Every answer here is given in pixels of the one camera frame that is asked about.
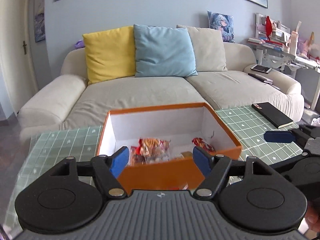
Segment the smartphone on sofa arm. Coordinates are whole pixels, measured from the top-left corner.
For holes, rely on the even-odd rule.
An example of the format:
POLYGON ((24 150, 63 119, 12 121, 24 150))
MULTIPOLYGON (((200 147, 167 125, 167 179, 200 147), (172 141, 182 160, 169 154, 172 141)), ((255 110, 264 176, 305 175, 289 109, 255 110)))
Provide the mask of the smartphone on sofa arm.
POLYGON ((251 70, 268 74, 271 72, 272 68, 265 67, 265 66, 262 66, 259 64, 255 64, 254 66, 251 67, 251 70))

